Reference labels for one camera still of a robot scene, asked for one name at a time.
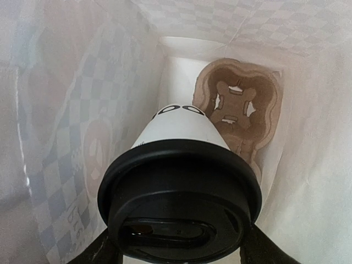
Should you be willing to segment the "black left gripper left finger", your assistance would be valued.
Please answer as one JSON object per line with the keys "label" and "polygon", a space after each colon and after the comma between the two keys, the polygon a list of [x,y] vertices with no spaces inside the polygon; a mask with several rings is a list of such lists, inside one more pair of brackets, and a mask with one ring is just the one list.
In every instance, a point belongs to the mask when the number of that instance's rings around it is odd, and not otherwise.
{"label": "black left gripper left finger", "polygon": [[68,264],[122,264],[123,254],[109,239],[106,228],[80,255]]}

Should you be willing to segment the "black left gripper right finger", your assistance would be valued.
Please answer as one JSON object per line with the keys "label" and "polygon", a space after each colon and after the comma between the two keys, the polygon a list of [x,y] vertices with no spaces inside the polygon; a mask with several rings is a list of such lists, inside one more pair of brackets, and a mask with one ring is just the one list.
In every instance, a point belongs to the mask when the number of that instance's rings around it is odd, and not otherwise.
{"label": "black left gripper right finger", "polygon": [[240,263],[299,264],[255,224],[242,228],[240,236]]}

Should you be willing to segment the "white paper coffee cup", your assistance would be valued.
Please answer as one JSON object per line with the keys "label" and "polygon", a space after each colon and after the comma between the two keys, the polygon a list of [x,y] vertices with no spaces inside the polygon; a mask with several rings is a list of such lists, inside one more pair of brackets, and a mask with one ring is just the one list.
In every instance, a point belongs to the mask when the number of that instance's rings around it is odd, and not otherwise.
{"label": "white paper coffee cup", "polygon": [[204,112],[192,105],[170,104],[160,109],[132,147],[161,140],[196,140],[229,149]]}

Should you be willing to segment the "brown cardboard cup carrier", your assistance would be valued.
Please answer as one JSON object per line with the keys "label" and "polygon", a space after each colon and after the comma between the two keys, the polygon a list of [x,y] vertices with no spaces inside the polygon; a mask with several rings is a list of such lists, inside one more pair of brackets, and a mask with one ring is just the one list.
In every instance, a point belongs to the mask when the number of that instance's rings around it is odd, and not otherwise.
{"label": "brown cardboard cup carrier", "polygon": [[257,169],[256,154],[273,138],[282,104],[274,71],[231,58],[203,68],[192,103],[215,125],[231,151]]}

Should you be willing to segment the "blue checkered paper bag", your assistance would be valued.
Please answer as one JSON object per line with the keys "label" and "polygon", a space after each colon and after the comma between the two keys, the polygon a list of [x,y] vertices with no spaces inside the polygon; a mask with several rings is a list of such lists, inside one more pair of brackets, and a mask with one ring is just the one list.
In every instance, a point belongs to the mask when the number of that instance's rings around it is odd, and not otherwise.
{"label": "blue checkered paper bag", "polygon": [[1,263],[80,254],[107,166],[222,57],[282,82],[257,225],[351,263],[351,1],[1,1]]}

